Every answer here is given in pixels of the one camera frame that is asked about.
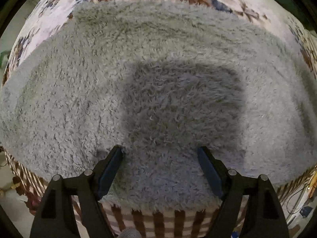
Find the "grey fluffy pants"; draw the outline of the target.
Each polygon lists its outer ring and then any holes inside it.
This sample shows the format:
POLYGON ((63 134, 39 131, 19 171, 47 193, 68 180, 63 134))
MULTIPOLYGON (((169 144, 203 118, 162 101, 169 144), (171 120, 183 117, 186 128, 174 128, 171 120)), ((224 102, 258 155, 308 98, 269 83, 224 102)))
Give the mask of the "grey fluffy pants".
POLYGON ((149 210, 217 202, 197 159, 289 182, 316 163, 316 81, 267 30, 184 2, 84 2, 1 88, 1 143, 44 179, 121 145, 107 199, 149 210))

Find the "floral bed cover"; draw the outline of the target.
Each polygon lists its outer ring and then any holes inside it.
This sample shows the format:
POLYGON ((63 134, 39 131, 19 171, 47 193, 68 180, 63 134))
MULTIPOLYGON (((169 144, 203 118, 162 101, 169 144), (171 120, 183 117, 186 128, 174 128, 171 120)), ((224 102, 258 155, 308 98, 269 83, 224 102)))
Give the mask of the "floral bed cover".
MULTIPOLYGON (((68 19, 73 16, 73 8, 78 3, 89 0, 40 0, 36 7, 27 18, 22 27, 14 46, 10 52, 9 60, 5 67, 5 72, 2 77, 2 86, 12 76, 17 67, 31 54, 31 52, 40 45, 44 40, 55 34, 68 19)), ((98 3, 103 0, 91 0, 98 3)), ((288 9, 282 9, 274 0, 180 0, 189 3, 197 3, 206 5, 220 11, 233 12, 241 19, 248 20, 250 23, 257 25, 273 35, 283 40, 290 49, 299 54, 300 58, 305 60, 305 64, 309 67, 308 78, 314 76, 312 84, 309 88, 316 88, 316 37, 311 34, 302 23, 288 9)), ((44 188, 47 182, 31 172, 23 164, 18 162, 12 153, 5 152, 9 166, 12 172, 17 175, 27 192, 34 196, 44 194, 44 188)), ((316 165, 296 179, 292 179, 286 184, 280 185, 277 188, 277 195, 281 203, 284 203, 291 194, 301 185, 308 184, 314 175, 314 186, 316 187, 316 165)), ((201 223, 194 223, 193 213, 176 212, 175 217, 173 212, 164 212, 160 220, 155 222, 150 213, 132 213, 125 209, 119 209, 115 205, 110 207, 110 204, 103 203, 105 211, 105 219, 110 224, 111 231, 114 235, 120 234, 121 229, 126 227, 137 227, 143 237, 155 237, 154 224, 161 224, 165 229, 158 230, 160 235, 165 237, 203 237, 207 232, 207 226, 211 224, 211 217, 215 217, 213 209, 208 209, 201 223)))

